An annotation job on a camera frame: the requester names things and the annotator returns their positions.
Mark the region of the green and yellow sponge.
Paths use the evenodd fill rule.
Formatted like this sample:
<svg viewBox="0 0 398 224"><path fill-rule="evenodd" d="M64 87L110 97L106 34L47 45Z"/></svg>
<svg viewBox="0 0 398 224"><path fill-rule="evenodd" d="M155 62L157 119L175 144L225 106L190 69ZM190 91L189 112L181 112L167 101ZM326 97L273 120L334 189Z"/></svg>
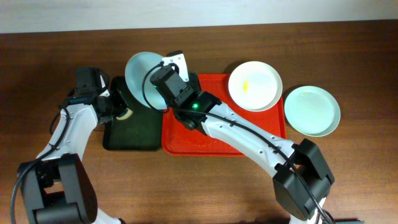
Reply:
<svg viewBox="0 0 398 224"><path fill-rule="evenodd" d="M126 108L119 116L116 117L117 120L125 120L128 119L133 114L133 111L129 108Z"/></svg>

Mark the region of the light blue plate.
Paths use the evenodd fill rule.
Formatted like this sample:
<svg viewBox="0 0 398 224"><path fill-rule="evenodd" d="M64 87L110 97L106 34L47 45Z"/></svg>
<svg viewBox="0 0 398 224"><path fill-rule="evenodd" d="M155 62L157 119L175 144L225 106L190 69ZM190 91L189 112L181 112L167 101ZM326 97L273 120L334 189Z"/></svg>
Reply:
<svg viewBox="0 0 398 224"><path fill-rule="evenodd" d="M149 108L149 105L145 101L142 94L142 82L146 73L152 69L154 66L159 64L163 56L153 53L153 52L139 52L133 55L125 68L125 80L129 91L132 96L140 102L142 105ZM157 110L166 109L166 103L161 97L159 92L153 87L149 78L156 72L159 68L153 70L146 79L144 86L145 95L148 102Z"/></svg>

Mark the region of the white plate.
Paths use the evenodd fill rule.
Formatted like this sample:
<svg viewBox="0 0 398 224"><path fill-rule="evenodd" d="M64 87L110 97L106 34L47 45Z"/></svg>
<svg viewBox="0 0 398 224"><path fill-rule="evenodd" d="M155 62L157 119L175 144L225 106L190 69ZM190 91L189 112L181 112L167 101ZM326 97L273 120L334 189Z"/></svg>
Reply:
<svg viewBox="0 0 398 224"><path fill-rule="evenodd" d="M271 109L282 96L282 79L269 64L250 61L237 66L229 76L228 91L242 109L260 112Z"/></svg>

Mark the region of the light green plate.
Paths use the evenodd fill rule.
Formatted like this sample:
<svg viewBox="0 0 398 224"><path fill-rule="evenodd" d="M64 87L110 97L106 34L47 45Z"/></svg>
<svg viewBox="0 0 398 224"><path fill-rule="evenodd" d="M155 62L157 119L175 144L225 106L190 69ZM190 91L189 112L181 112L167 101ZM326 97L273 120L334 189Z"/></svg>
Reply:
<svg viewBox="0 0 398 224"><path fill-rule="evenodd" d="M301 86L291 91L284 102L284 113L291 127L312 137L329 135L341 120L337 100L317 86Z"/></svg>

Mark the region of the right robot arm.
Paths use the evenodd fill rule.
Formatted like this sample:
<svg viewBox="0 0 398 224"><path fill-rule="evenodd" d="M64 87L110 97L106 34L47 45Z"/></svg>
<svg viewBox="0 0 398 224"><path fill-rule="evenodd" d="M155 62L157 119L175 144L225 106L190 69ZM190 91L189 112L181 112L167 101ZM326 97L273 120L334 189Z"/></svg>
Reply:
<svg viewBox="0 0 398 224"><path fill-rule="evenodd" d="M186 129L222 141L250 158L272 178L277 202L291 223L334 223L323 208L335 178L320 148L311 140L296 144L257 127L219 98L184 81L176 64L159 63L144 76Z"/></svg>

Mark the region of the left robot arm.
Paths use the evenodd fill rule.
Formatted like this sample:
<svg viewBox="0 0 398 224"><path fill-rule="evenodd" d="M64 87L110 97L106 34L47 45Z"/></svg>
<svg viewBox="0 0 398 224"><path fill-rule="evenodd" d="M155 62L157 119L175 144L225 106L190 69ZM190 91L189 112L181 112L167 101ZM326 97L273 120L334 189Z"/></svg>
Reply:
<svg viewBox="0 0 398 224"><path fill-rule="evenodd" d="M82 159L97 126L127 119L132 111L119 90L109 90L111 80L104 70L86 67L76 74L76 87L50 125L49 143L36 159L18 168L11 199L13 223L18 191L29 223L123 223L99 209Z"/></svg>

